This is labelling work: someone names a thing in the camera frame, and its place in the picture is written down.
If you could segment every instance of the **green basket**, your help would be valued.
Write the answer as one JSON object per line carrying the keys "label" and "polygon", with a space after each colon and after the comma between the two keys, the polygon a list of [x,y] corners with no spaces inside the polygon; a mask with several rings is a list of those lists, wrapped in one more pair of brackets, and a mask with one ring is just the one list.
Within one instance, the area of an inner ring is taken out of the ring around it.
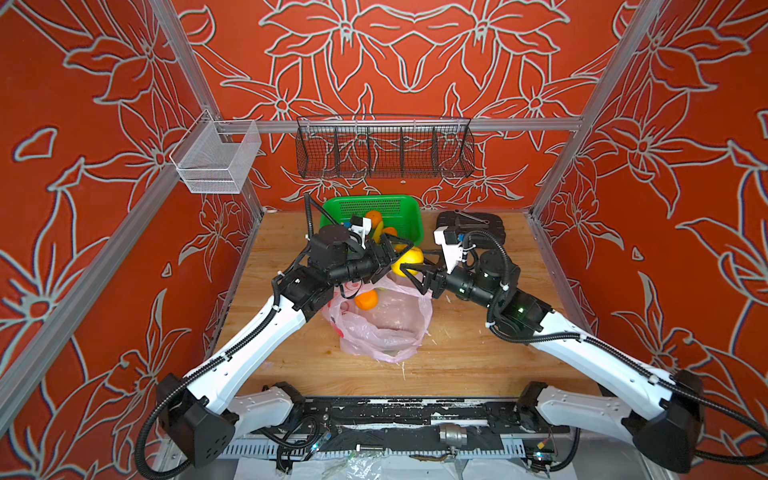
{"label": "green basket", "polygon": [[[395,227],[397,236],[419,245],[424,240],[424,226],[419,203],[409,195],[366,195],[363,197],[336,197],[323,204],[323,208],[338,222],[346,222],[353,215],[363,217],[371,210],[381,212],[384,227]],[[330,222],[320,217],[320,226]]]}

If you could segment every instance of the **plastic bag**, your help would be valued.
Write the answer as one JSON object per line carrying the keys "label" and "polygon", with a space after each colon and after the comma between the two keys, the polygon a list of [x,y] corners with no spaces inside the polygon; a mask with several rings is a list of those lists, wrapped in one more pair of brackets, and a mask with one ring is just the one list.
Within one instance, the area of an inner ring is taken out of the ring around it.
{"label": "plastic bag", "polygon": [[388,277],[378,282],[347,283],[346,296],[376,289],[379,304],[362,310],[354,299],[345,299],[339,289],[323,307],[323,316],[341,337],[341,350],[367,355],[383,362],[398,363],[414,356],[432,319],[432,298],[412,286],[395,283]]}

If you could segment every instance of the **white wire basket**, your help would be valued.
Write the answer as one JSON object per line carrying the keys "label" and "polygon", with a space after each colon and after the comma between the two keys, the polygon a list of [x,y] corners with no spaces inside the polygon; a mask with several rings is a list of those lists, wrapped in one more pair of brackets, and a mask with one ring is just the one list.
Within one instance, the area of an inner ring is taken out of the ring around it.
{"label": "white wire basket", "polygon": [[193,194],[238,194],[259,153],[261,136],[255,121],[245,134],[225,134],[204,111],[182,137],[170,161]]}

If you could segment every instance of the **metal wrench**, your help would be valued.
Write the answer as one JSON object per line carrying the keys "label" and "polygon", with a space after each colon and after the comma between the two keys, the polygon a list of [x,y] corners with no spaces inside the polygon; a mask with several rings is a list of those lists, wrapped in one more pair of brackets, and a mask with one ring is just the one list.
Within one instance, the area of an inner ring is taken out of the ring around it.
{"label": "metal wrench", "polygon": [[470,220],[474,220],[474,221],[477,221],[477,222],[480,222],[480,223],[485,223],[486,225],[488,225],[489,223],[491,223],[491,222],[489,222],[488,220],[483,220],[482,218],[477,218],[477,217],[474,217],[474,216],[472,216],[472,215],[470,215],[470,214],[467,214],[467,213],[465,213],[465,212],[462,212],[462,211],[461,211],[461,210],[459,210],[458,208],[457,208],[456,210],[454,210],[454,211],[453,211],[453,213],[454,213],[454,214],[457,214],[457,215],[461,215],[462,217],[467,217],[467,218],[468,218],[468,219],[470,219]]}

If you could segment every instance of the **floral wallpaper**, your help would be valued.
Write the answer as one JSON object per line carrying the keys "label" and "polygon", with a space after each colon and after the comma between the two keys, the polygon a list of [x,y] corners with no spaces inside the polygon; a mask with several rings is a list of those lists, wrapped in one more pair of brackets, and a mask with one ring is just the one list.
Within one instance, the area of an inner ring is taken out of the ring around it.
{"label": "floral wallpaper", "polygon": [[[0,38],[1,375],[200,109],[145,0],[3,2]],[[0,439],[0,478],[135,477],[154,386],[215,343],[254,220],[242,195],[174,188]]]}
{"label": "floral wallpaper", "polygon": [[[600,337],[768,423],[768,6],[667,2],[541,219]],[[707,411],[700,449],[760,449]],[[765,478],[706,463],[691,478]]]}
{"label": "floral wallpaper", "polygon": [[[578,117],[639,2],[174,0],[225,118],[406,113]],[[425,208],[529,207],[566,132],[476,134],[461,180],[304,180],[289,134],[264,135],[250,179],[263,204],[305,191],[409,193]]]}

